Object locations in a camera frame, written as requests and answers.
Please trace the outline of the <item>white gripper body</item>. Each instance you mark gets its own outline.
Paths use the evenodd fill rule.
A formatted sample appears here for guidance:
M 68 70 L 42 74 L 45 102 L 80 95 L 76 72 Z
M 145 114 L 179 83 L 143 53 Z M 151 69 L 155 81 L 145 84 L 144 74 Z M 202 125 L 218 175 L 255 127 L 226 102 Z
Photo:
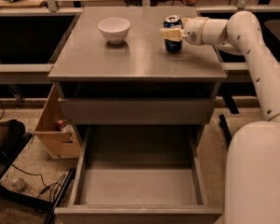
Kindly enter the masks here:
M 206 17 L 195 17 L 188 19 L 184 24 L 185 40 L 191 44 L 200 46 L 203 43 L 203 27 L 206 23 Z

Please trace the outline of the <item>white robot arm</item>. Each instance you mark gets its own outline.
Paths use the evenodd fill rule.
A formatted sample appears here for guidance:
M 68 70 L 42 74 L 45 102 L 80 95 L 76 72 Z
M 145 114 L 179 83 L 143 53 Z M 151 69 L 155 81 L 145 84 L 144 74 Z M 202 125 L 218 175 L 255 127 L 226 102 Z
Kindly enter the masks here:
M 280 62 L 264 42 L 258 18 L 238 11 L 227 20 L 184 18 L 161 37 L 209 45 L 245 58 L 262 119 L 232 137 L 227 155 L 224 224 L 280 224 Z

